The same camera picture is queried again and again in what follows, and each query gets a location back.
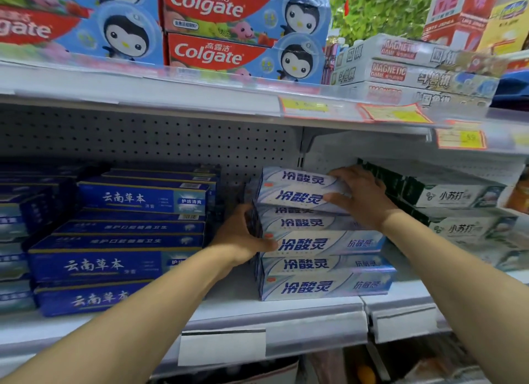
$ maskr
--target person's right hand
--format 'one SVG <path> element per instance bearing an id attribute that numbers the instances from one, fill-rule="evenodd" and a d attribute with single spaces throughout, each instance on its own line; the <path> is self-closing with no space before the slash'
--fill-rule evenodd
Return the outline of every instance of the person's right hand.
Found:
<path id="1" fill-rule="evenodd" d="M 386 185 L 360 165 L 338 168 L 329 175 L 344 180 L 352 196 L 329 193 L 323 199 L 348 211 L 364 227 L 382 232 L 384 221 L 392 213 L 401 212 L 386 196 Z"/>

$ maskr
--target stack of blue boxes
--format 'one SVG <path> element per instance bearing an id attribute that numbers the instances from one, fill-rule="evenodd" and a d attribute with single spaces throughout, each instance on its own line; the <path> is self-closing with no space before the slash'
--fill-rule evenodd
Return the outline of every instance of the stack of blue boxes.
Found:
<path id="1" fill-rule="evenodd" d="M 76 207 L 84 166 L 0 164 L 0 314 L 33 310 L 27 250 Z"/>
<path id="2" fill-rule="evenodd" d="M 29 250 L 42 313 L 107 309 L 202 249 L 219 180 L 217 167 L 150 165 L 78 182 L 85 208 Z"/>
<path id="3" fill-rule="evenodd" d="M 385 237 L 362 227 L 323 195 L 350 195 L 333 176 L 265 167 L 245 191 L 256 236 L 278 242 L 255 259 L 261 300 L 385 294 L 395 268 L 380 255 Z"/>

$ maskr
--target hand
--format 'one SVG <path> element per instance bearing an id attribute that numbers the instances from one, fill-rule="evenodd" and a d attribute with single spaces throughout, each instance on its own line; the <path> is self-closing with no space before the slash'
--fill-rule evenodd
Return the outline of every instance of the hand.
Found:
<path id="1" fill-rule="evenodd" d="M 251 209 L 251 204 L 238 205 L 209 245 L 224 247 L 223 251 L 228 255 L 231 267 L 247 262 L 257 252 L 271 252 L 277 249 L 275 240 L 256 238 L 248 232 L 245 214 Z"/>
<path id="2" fill-rule="evenodd" d="M 329 193 L 325 201 L 348 211 L 364 227 L 382 232 L 384 221 L 399 208 L 385 194 L 386 185 L 359 165 L 338 168 L 329 175 L 341 178 L 351 189 L 352 197 Z"/>

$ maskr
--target forearm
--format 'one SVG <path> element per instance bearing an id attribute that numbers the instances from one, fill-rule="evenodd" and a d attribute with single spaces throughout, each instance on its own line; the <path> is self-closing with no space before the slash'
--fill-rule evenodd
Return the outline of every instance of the forearm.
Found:
<path id="1" fill-rule="evenodd" d="M 229 263 L 204 249 L 37 354 L 1 384 L 145 383 Z"/>
<path id="2" fill-rule="evenodd" d="M 392 213 L 382 230 L 407 256 L 489 379 L 524 382 L 529 288 L 405 213 Z"/>

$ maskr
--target yellow box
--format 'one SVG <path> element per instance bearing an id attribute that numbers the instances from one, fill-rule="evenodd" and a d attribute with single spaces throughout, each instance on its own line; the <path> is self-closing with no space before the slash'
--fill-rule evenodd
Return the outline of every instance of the yellow box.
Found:
<path id="1" fill-rule="evenodd" d="M 490 15 L 478 51 L 500 55 L 521 51 L 529 34 L 529 0 L 496 6 Z"/>

